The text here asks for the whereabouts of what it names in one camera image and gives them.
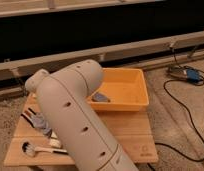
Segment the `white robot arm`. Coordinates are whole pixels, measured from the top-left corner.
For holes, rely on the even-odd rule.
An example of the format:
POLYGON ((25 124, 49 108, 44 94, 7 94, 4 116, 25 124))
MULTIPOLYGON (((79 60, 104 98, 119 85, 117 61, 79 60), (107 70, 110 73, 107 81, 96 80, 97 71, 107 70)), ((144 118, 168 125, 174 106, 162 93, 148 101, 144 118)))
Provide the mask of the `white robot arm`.
POLYGON ((100 64, 84 60, 54 73, 40 69, 25 88, 79 171, 139 171, 87 103, 102 81, 100 64))

